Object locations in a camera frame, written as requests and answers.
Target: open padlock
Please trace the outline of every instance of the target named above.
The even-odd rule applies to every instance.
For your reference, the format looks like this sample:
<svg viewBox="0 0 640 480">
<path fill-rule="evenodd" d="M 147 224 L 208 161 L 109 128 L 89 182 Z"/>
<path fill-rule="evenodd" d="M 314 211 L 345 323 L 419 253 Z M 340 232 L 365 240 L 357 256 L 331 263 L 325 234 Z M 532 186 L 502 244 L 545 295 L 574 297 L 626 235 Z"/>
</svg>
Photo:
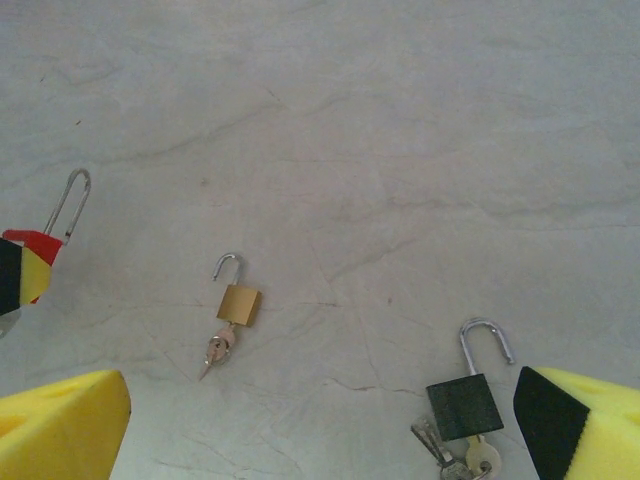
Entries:
<svg viewBox="0 0 640 480">
<path fill-rule="evenodd" d="M 460 343 L 469 367 L 469 376 L 427 387 L 438 430 L 444 441 L 469 439 L 466 461 L 476 474 L 482 473 L 483 464 L 491 465 L 490 478 L 495 478 L 502 466 L 498 451 L 486 443 L 483 433 L 504 428 L 498 407 L 484 374 L 478 373 L 467 342 L 472 328 L 488 327 L 498 340 L 507 363 L 515 358 L 507 337 L 500 326 L 486 318 L 473 318 L 460 329 Z"/>
<path fill-rule="evenodd" d="M 231 348 L 236 342 L 236 325 L 251 327 L 262 302 L 261 292 L 239 285 L 244 272 L 244 258 L 237 253 L 226 253 L 218 259 L 213 269 L 213 281 L 218 279 L 222 265 L 229 259 L 238 262 L 238 269 L 233 277 L 233 282 L 227 286 L 217 315 L 219 319 L 227 321 L 228 325 L 218 330 L 209 340 L 200 379 L 204 378 L 213 365 L 222 364 L 227 360 Z"/>
<path fill-rule="evenodd" d="M 67 227 L 64 239 L 59 240 L 50 234 L 78 175 L 83 175 L 85 178 L 84 192 Z M 5 230 L 2 233 L 2 239 L 0 239 L 0 338 L 9 332 L 19 318 L 20 306 L 36 303 L 40 295 L 49 287 L 51 266 L 60 248 L 69 242 L 90 191 L 89 172 L 84 168 L 78 168 L 69 175 L 67 186 L 43 232 Z"/>
</svg>

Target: yellow foam block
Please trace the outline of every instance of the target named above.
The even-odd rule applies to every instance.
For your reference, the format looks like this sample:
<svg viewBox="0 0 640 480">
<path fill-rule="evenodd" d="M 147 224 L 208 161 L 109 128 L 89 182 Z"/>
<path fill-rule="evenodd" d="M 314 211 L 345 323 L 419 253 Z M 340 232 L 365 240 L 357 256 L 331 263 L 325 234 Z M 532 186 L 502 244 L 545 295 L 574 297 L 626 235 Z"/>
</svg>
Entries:
<svg viewBox="0 0 640 480">
<path fill-rule="evenodd" d="M 118 371 L 0 399 L 0 479 L 106 480 L 129 423 Z"/>
<path fill-rule="evenodd" d="M 552 368 L 536 370 L 590 409 L 565 479 L 640 479 L 640 391 Z"/>
<path fill-rule="evenodd" d="M 49 288 L 51 266 L 31 250 L 23 247 L 20 272 L 20 305 L 26 305 Z"/>
</svg>

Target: silver key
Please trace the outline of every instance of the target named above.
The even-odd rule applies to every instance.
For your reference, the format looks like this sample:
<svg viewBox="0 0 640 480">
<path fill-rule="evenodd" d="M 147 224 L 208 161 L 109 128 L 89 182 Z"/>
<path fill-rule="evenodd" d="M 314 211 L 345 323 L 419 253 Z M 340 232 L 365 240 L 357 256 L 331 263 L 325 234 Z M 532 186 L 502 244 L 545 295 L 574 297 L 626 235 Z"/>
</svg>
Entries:
<svg viewBox="0 0 640 480">
<path fill-rule="evenodd" d="M 453 458 L 451 452 L 444 446 L 434 428 L 429 424 L 426 416 L 413 422 L 411 431 L 427 447 L 427 450 L 440 465 L 441 480 L 474 480 L 473 472 L 464 463 Z"/>
</svg>

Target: concrete floor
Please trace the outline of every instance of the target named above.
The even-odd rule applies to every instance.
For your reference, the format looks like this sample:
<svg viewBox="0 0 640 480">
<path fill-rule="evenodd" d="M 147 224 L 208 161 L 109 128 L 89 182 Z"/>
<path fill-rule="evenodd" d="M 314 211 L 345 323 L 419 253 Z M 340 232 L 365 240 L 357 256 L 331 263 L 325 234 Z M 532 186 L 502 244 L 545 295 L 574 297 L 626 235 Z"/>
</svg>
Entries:
<svg viewBox="0 0 640 480">
<path fill-rule="evenodd" d="M 0 340 L 0 394 L 121 370 L 114 480 L 435 480 L 409 426 L 465 373 L 476 315 L 518 358 L 474 333 L 504 480 L 537 478 L 521 366 L 640 387 L 640 2 L 0 12 L 0 229 L 43 228 L 73 168 L 94 181 L 50 290 Z M 229 250 L 263 309 L 198 383 Z"/>
</svg>

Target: padlock shackle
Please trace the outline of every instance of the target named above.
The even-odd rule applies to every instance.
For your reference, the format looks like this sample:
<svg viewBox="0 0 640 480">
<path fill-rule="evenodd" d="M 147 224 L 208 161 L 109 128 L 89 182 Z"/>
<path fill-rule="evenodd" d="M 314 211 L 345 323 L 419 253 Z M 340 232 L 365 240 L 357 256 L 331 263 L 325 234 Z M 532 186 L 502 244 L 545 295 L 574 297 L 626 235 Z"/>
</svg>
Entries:
<svg viewBox="0 0 640 480">
<path fill-rule="evenodd" d="M 69 239 L 71 238 L 73 230 L 76 228 L 76 223 L 78 223 L 78 218 L 82 213 L 84 204 L 87 203 L 87 198 L 89 198 L 89 193 L 91 193 L 91 176 L 89 175 L 89 171 L 87 169 L 76 168 L 73 172 L 71 172 L 71 175 L 69 175 L 69 179 L 67 180 L 67 186 L 64 189 L 64 192 L 62 192 L 56 208 L 53 209 L 53 212 L 49 217 L 49 221 L 47 222 L 47 226 L 44 227 L 44 230 L 42 231 L 42 233 L 44 233 L 45 235 L 51 235 L 51 230 L 53 230 L 53 226 L 55 225 L 56 220 L 58 220 L 58 215 L 60 215 L 60 211 L 62 210 L 64 202 L 67 200 L 69 192 L 71 191 L 71 187 L 76 181 L 78 175 L 82 175 L 84 177 L 84 192 L 82 193 L 82 198 L 80 198 L 80 203 L 76 207 L 76 211 L 73 214 L 73 217 L 71 217 L 71 222 L 69 222 L 67 231 L 64 234 L 64 240 L 62 240 L 62 243 L 64 245 L 69 243 Z"/>
<path fill-rule="evenodd" d="M 213 281 L 218 280 L 218 275 L 220 275 L 220 270 L 222 269 L 222 265 L 229 259 L 233 259 L 238 262 L 238 269 L 236 270 L 236 274 L 233 276 L 233 282 L 231 285 L 238 285 L 240 283 L 240 279 L 242 278 L 242 274 L 244 273 L 244 258 L 239 253 L 229 252 L 225 253 L 221 256 L 216 262 L 216 266 L 213 267 Z"/>
<path fill-rule="evenodd" d="M 483 317 L 475 317 L 471 320 L 465 322 L 464 325 L 460 328 L 460 343 L 462 344 L 462 351 L 464 352 L 464 356 L 467 359 L 467 364 L 469 365 L 469 375 L 477 375 L 478 369 L 476 368 L 475 362 L 473 360 L 473 356 L 471 355 L 471 348 L 469 347 L 469 342 L 467 341 L 467 333 L 469 330 L 475 327 L 487 327 L 491 330 L 496 340 L 498 340 L 498 344 L 500 345 L 500 349 L 502 351 L 502 356 L 507 360 L 509 365 L 516 363 L 515 356 L 513 355 L 513 351 L 509 346 L 509 341 L 507 340 L 507 336 L 504 331 L 493 320 L 489 320 L 488 318 Z"/>
</svg>

